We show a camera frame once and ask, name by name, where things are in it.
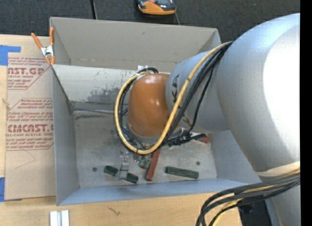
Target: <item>yellow cable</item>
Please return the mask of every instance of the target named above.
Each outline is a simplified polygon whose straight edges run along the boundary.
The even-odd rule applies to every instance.
[[[118,119],[118,108],[119,108],[119,102],[120,102],[120,98],[121,98],[121,95],[124,91],[124,89],[128,86],[128,84],[133,81],[134,79],[136,79],[138,77],[138,75],[134,75],[133,77],[131,77],[125,84],[124,86],[121,88],[118,96],[117,96],[117,99],[116,99],[116,105],[115,105],[115,123],[116,123],[116,129],[117,129],[117,132],[122,140],[122,142],[131,150],[131,151],[134,151],[140,155],[147,155],[147,154],[150,154],[152,152],[154,152],[155,150],[158,149],[158,147],[160,146],[160,144],[162,143],[162,141],[164,140],[164,138],[166,137],[168,131],[170,130],[170,127],[171,127],[171,124],[175,118],[175,114],[176,114],[176,111],[182,101],[182,98],[183,98],[183,95],[184,95],[184,92],[186,91],[186,88],[189,84],[189,82],[191,81],[192,77],[195,75],[195,73],[197,72],[197,70],[202,66],[202,64],[206,61],[207,58],[209,58],[211,55],[213,55],[218,49],[220,49],[221,47],[223,47],[224,45],[226,44],[229,44],[231,42],[227,42],[227,43],[223,43],[217,47],[215,47],[214,49],[212,49],[209,53],[207,53],[200,61],[199,63],[194,67],[194,69],[191,71],[191,73],[189,74],[189,76],[187,77],[186,81],[184,82],[184,85],[182,86],[181,88],[181,91],[179,93],[179,96],[176,100],[176,103],[172,109],[172,112],[170,114],[170,117],[167,121],[167,124],[162,132],[162,134],[160,135],[158,141],[149,149],[146,149],[146,150],[139,150],[137,148],[135,148],[134,146],[132,146],[127,140],[126,138],[123,136],[122,134],[122,130],[120,128],[120,124],[119,124],[119,119]]]
[[[230,206],[232,206],[232,205],[237,204],[240,200],[242,200],[242,198],[236,199],[236,200],[234,200],[234,201],[227,202],[227,203],[221,208],[221,210],[219,210],[219,211],[222,211],[222,210],[224,210],[224,209],[226,209],[226,208],[228,208],[228,207],[230,207]],[[218,217],[216,218],[216,220],[215,220],[214,223],[213,223],[213,226],[215,226],[215,225],[218,223],[218,221],[219,221],[220,218],[221,218],[221,215],[223,215],[223,213],[221,213],[220,215],[218,215]]]

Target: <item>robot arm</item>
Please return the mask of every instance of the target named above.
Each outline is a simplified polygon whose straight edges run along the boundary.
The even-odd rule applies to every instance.
[[[128,81],[133,85],[129,132],[119,124],[119,104],[129,85],[117,99],[118,133],[130,150],[149,154],[181,128],[197,133],[231,130],[262,181],[298,171],[300,179],[299,51],[300,14],[293,14],[267,21],[234,42],[196,55],[157,80],[154,74],[141,77],[144,73],[139,73]],[[133,112],[148,85],[154,89],[143,102],[147,106],[140,104]],[[153,111],[162,115],[150,117]],[[133,116],[138,112],[149,115]],[[143,133],[140,124],[146,125],[151,119],[158,125],[150,123]],[[157,134],[157,142],[143,149],[127,140],[140,138],[148,142]],[[277,196],[273,203],[282,225],[300,225],[299,186]]]

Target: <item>cardboard box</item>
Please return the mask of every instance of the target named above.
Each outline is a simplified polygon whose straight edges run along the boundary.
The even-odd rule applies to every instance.
[[[39,39],[48,45],[49,38]],[[4,199],[54,196],[51,68],[31,36],[1,35],[0,45]]]
[[[66,18],[51,18],[51,26],[58,205],[216,192],[258,181],[229,131],[213,134],[211,144],[163,147],[152,182],[134,161],[129,172],[138,176],[137,184],[103,172],[106,165],[119,168],[125,149],[112,115],[122,84],[140,65],[170,73],[216,47],[216,29]],[[199,179],[167,175],[165,166],[198,171]]]

